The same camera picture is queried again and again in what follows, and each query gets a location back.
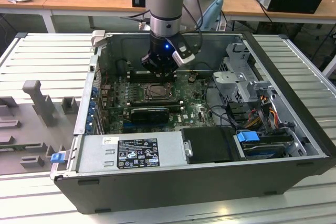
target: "metal workbench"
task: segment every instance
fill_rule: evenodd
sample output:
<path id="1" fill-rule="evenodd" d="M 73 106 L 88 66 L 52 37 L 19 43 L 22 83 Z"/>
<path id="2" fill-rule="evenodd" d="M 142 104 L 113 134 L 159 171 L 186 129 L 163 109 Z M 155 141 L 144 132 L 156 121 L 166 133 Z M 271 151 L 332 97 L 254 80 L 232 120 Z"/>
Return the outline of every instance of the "metal workbench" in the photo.
<path id="1" fill-rule="evenodd" d="M 69 59 L 78 59 L 85 53 L 90 53 L 88 46 L 89 34 L 77 34 L 72 37 L 74 47 L 57 47 L 58 41 L 69 39 L 66 34 L 31 34 L 26 38 L 43 39 L 34 46 L 34 51 L 27 46 L 23 39 L 15 39 L 6 53 L 0 58 L 0 63 L 21 53 L 34 53 L 36 50 L 45 51 L 46 59 L 58 50 L 58 55 Z M 302 98 L 327 132 L 330 139 L 336 143 L 336 99 L 332 84 L 302 55 L 290 41 L 283 41 L 278 36 L 255 36 L 280 72 Z M 68 74 L 74 78 L 87 71 L 87 66 L 72 66 L 75 73 L 64 71 L 59 74 L 64 82 Z M 264 79 L 262 69 L 257 66 Z M 0 87 L 3 78 L 0 76 Z M 80 92 L 81 87 L 71 89 Z M 27 102 L 22 93 L 18 92 L 17 99 Z M 57 101 L 64 94 L 51 97 Z M 78 100 L 81 95 L 73 94 Z M 97 215 L 82 215 L 74 205 L 60 192 L 49 178 L 49 172 L 30 173 L 15 176 L 0 176 L 0 220 L 2 223 L 336 223 L 336 169 L 332 168 L 321 176 L 312 176 L 302 180 L 283 195 L 245 198 L 227 201 L 173 206 L 156 209 L 143 209 L 124 212 L 113 212 Z"/>

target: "black cable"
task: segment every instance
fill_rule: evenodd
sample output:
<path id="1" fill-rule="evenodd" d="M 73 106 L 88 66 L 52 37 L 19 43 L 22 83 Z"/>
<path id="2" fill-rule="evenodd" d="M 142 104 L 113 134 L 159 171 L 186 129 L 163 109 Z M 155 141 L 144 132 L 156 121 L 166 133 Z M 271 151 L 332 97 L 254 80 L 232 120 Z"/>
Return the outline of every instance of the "black cable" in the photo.
<path id="1" fill-rule="evenodd" d="M 202 8 L 201 8 L 200 0 L 196 0 L 196 1 L 197 1 L 197 4 L 198 4 L 198 9 L 199 9 L 200 14 L 201 14 L 201 24 L 199 25 L 199 28 L 201 28 L 203 26 L 204 17 L 203 17 L 203 12 L 202 12 Z"/>
<path id="2" fill-rule="evenodd" d="M 136 21 L 136 22 L 143 22 L 142 19 L 138 19 L 138 18 L 129 18 L 129 17 L 120 17 L 122 19 L 128 19 L 128 20 L 132 20 L 132 21 Z"/>
<path id="3" fill-rule="evenodd" d="M 228 22 L 227 22 L 227 19 L 226 19 L 226 17 L 225 17 L 225 14 L 224 14 L 223 10 L 221 10 L 221 12 L 222 12 L 222 15 L 223 15 L 223 17 L 224 17 L 224 20 L 225 20 L 225 22 L 226 22 L 226 27 L 233 29 L 232 27 L 230 27 L 230 26 L 228 25 Z"/>
<path id="4" fill-rule="evenodd" d="M 271 23 L 273 23 L 273 21 L 270 19 L 270 17 L 267 15 L 267 13 L 264 10 L 263 5 L 261 4 L 260 0 L 258 0 L 258 3 L 260 5 L 260 8 L 262 9 L 262 11 L 264 12 L 265 16 L 269 19 L 269 21 L 271 21 Z"/>
<path id="5" fill-rule="evenodd" d="M 18 31 L 8 22 L 8 20 L 6 20 L 6 18 L 5 18 L 5 16 L 4 15 L 2 15 L 2 14 L 0 14 L 0 17 L 4 20 L 4 21 L 6 21 L 6 23 L 11 27 L 11 29 L 13 29 L 14 30 L 14 32 L 16 32 L 16 33 L 18 33 Z"/>
<path id="6" fill-rule="evenodd" d="M 196 30 L 199 33 L 199 43 L 200 43 L 200 45 L 198 46 L 198 49 L 201 49 L 202 44 L 203 44 L 203 35 L 202 35 L 202 32 L 201 32 L 201 28 L 198 26 L 198 23 L 194 19 L 193 15 L 191 15 L 190 11 L 188 10 L 188 8 L 184 4 L 183 4 L 183 8 L 188 13 L 189 17 L 193 20 L 193 22 L 194 22 L 194 24 L 196 26 Z"/>
<path id="7" fill-rule="evenodd" d="M 336 24 L 333 25 L 333 27 L 331 28 L 330 32 L 327 34 L 327 36 L 324 38 L 324 40 L 322 41 L 322 43 L 319 45 L 319 47 L 316 49 L 315 53 L 313 54 L 313 56 L 311 57 L 310 61 L 313 61 L 314 58 L 316 57 L 316 54 L 318 53 L 318 51 L 321 49 L 321 47 L 323 46 L 323 44 L 325 43 L 325 41 L 327 40 L 327 38 L 331 35 L 332 31 L 334 31 L 336 27 Z"/>
<path id="8" fill-rule="evenodd" d="M 197 66 L 198 64 L 204 64 L 206 65 L 208 68 L 210 68 L 210 70 L 212 70 L 213 72 L 216 72 L 215 69 L 213 69 L 208 63 L 206 63 L 205 61 L 198 61 L 195 64 L 193 64 L 193 67 Z"/>
<path id="9" fill-rule="evenodd" d="M 211 109 L 211 107 L 209 107 L 209 104 L 208 104 L 207 101 L 206 101 L 206 95 L 207 95 L 207 92 L 208 92 L 208 89 L 209 89 L 209 84 L 210 84 L 211 80 L 212 80 L 212 78 L 208 81 L 208 84 L 207 84 L 207 86 L 206 86 L 205 93 L 204 93 L 204 102 L 205 102 L 205 105 L 206 105 L 206 107 L 207 107 L 207 108 L 208 108 L 214 115 L 216 115 L 216 116 L 218 116 L 219 118 L 221 118 L 221 119 L 227 121 L 228 123 L 231 123 L 229 119 L 224 118 L 224 117 L 222 117 L 221 115 L 219 115 L 218 113 L 214 112 L 214 111 Z"/>
<path id="10" fill-rule="evenodd" d="M 132 15 L 132 16 L 127 16 L 125 18 L 136 18 L 136 17 L 139 17 L 141 15 L 145 15 L 146 13 L 149 13 L 150 10 L 146 10 L 145 12 L 142 12 L 142 13 L 139 13 L 139 14 L 135 14 L 135 15 Z"/>

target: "yellow wire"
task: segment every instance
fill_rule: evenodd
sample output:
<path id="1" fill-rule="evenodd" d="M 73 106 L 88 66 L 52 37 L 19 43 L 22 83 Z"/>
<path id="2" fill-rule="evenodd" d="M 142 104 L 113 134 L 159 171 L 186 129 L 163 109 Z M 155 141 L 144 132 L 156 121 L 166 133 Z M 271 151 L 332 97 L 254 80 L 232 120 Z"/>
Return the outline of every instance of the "yellow wire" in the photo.
<path id="1" fill-rule="evenodd" d="M 258 123 L 259 121 L 260 121 L 260 117 L 254 119 L 252 122 L 250 122 L 249 124 L 247 124 L 247 125 L 245 126 L 245 128 L 249 128 L 249 127 L 251 127 L 252 125 Z"/>
<path id="2" fill-rule="evenodd" d="M 272 115 L 273 115 L 273 117 L 274 117 L 274 126 L 277 127 L 275 112 L 274 112 L 273 110 L 269 110 L 269 112 L 272 113 Z"/>

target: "gray plastic block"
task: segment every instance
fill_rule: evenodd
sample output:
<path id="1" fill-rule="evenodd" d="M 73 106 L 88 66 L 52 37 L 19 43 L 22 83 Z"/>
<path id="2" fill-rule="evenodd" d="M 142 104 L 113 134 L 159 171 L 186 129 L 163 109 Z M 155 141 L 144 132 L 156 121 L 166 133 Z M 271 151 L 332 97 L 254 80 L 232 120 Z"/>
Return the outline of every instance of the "gray plastic block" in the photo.
<path id="1" fill-rule="evenodd" d="M 13 97 L 0 97 L 0 105 L 7 105 L 9 108 L 18 107 Z"/>
<path id="2" fill-rule="evenodd" d="M 28 33 L 17 33 L 15 38 L 19 38 L 19 39 L 26 38 L 27 35 L 28 35 Z"/>
<path id="3" fill-rule="evenodd" d="M 46 152 L 46 158 L 51 158 L 52 154 L 55 153 L 54 149 L 51 145 L 48 146 L 47 152 Z"/>
<path id="4" fill-rule="evenodd" d="M 44 161 L 40 156 L 26 156 L 21 158 L 22 161 L 20 164 L 24 168 L 34 168 L 34 167 L 43 167 Z"/>
<path id="5" fill-rule="evenodd" d="M 27 146 L 26 147 L 26 151 L 27 152 L 46 152 L 47 151 L 47 145 L 43 142 L 40 143 L 38 145 L 34 145 L 34 146 Z"/>
<path id="6" fill-rule="evenodd" d="M 38 111 L 38 114 L 42 117 L 42 120 L 47 127 L 53 126 L 54 117 L 52 116 L 53 109 L 50 108 L 41 93 L 40 90 L 41 82 L 38 80 L 35 81 L 25 81 L 25 84 L 22 87 L 23 92 L 30 95 L 32 99 L 35 110 Z"/>
<path id="7" fill-rule="evenodd" d="M 0 130 L 19 128 L 21 123 L 19 120 L 3 120 L 0 121 Z"/>
<path id="8" fill-rule="evenodd" d="M 13 116 L 7 105 L 0 105 L 0 116 Z"/>
<path id="9" fill-rule="evenodd" d="M 75 97 L 64 97 L 62 100 L 62 109 L 64 114 L 77 114 L 78 113 L 78 105 Z"/>
<path id="10" fill-rule="evenodd" d="M 44 95 L 43 96 L 44 100 L 46 101 L 47 108 L 49 109 L 50 113 L 53 113 L 55 110 L 55 105 L 53 104 L 51 98 L 49 95 Z M 37 115 L 40 115 L 39 111 L 36 109 L 35 105 L 33 105 L 33 109 L 35 110 Z"/>
<path id="11" fill-rule="evenodd" d="M 13 144 L 14 141 L 13 136 L 0 136 L 0 145 Z"/>

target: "power supply label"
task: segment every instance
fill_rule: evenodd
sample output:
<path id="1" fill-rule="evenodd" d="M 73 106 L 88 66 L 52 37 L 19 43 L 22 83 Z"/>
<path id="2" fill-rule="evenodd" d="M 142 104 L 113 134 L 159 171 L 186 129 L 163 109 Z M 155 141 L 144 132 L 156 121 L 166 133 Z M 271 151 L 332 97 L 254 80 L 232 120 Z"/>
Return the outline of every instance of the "power supply label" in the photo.
<path id="1" fill-rule="evenodd" d="M 118 141 L 117 168 L 145 168 L 160 166 L 157 139 Z"/>

